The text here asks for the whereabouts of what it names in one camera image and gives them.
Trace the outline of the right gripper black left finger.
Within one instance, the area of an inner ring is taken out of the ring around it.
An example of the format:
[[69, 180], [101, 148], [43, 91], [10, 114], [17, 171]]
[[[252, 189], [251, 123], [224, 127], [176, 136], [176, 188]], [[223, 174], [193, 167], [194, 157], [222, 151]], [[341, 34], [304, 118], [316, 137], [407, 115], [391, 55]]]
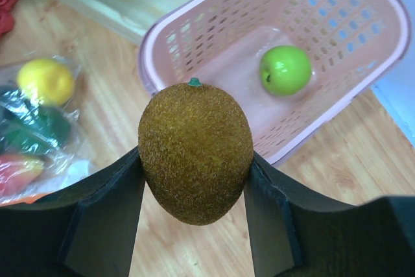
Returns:
[[134, 148], [32, 204], [1, 207], [1, 275], [128, 276], [144, 185]]

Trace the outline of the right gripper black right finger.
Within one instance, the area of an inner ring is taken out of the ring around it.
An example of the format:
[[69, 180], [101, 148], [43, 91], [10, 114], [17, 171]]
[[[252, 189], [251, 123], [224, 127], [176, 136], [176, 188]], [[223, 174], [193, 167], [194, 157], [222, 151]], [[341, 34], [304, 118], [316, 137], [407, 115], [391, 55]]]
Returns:
[[414, 197], [353, 206], [255, 155], [244, 189], [256, 276], [413, 276]]

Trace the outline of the clear zip top bag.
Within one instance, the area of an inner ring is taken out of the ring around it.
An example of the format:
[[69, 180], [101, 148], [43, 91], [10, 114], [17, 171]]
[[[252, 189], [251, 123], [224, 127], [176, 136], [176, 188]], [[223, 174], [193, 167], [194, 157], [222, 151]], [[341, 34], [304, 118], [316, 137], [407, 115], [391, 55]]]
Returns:
[[78, 118], [82, 68], [54, 55], [1, 66], [1, 205], [25, 203], [97, 171]]

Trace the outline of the red fake pepper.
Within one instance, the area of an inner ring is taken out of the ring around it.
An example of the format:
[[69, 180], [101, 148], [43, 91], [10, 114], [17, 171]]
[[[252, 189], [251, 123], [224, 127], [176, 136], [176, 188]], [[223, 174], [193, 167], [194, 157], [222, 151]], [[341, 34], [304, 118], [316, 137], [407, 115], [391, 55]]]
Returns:
[[12, 196], [24, 190], [44, 170], [44, 161], [26, 154], [1, 155], [1, 196]]

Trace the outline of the dark green fake vegetable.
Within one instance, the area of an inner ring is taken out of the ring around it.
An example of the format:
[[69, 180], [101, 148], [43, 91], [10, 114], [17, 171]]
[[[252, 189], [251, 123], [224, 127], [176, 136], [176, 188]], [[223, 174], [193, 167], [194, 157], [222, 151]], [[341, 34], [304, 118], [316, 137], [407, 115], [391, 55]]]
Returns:
[[62, 148], [71, 124], [59, 109], [32, 103], [20, 89], [1, 86], [1, 153], [42, 156]]

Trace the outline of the brown fake kiwi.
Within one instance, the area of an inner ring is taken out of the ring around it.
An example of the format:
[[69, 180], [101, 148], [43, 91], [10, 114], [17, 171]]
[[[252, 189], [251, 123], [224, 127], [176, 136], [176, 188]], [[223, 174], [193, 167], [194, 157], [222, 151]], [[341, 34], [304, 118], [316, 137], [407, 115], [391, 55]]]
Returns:
[[160, 206], [197, 226], [229, 212], [254, 158], [250, 126], [237, 101], [195, 77], [151, 98], [139, 121], [138, 150]]

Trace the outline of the light green fake apple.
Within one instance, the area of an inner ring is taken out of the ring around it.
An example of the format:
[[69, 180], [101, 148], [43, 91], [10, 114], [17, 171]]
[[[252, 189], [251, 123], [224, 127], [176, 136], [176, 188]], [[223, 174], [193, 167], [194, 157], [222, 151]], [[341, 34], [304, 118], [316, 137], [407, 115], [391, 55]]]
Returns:
[[270, 94], [291, 96], [309, 83], [313, 70], [307, 53], [292, 45], [269, 49], [259, 62], [261, 82]]

